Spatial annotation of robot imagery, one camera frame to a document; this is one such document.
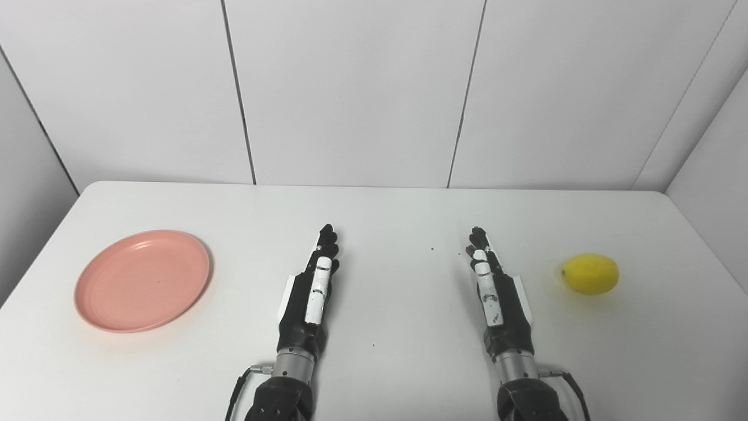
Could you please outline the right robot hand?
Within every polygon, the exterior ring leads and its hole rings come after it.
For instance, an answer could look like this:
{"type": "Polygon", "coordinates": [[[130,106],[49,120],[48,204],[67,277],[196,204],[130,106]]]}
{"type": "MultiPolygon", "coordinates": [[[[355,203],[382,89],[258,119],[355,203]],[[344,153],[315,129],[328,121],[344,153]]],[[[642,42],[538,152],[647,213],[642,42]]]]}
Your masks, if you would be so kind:
{"type": "Polygon", "coordinates": [[[466,251],[476,275],[476,293],[486,320],[483,341],[489,357],[495,362],[500,354],[509,351],[534,356],[531,317],[524,288],[505,273],[482,227],[473,227],[469,240],[466,251]]]}

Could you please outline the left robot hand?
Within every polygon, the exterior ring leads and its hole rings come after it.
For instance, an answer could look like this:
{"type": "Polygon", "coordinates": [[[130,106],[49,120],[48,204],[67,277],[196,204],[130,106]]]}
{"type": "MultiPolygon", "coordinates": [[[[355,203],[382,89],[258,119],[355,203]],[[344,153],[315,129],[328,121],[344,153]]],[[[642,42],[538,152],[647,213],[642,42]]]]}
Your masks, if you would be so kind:
{"type": "Polygon", "coordinates": [[[314,361],[320,358],[325,350],[328,333],[322,323],[305,322],[307,303],[312,288],[313,275],[320,257],[331,259],[331,275],[340,267],[337,260],[339,245],[338,235],[331,224],[323,226],[318,233],[318,239],[310,254],[306,267],[293,278],[289,291],[288,303],[284,308],[283,317],[279,322],[279,339],[277,351],[293,348],[312,355],[314,361]]]}

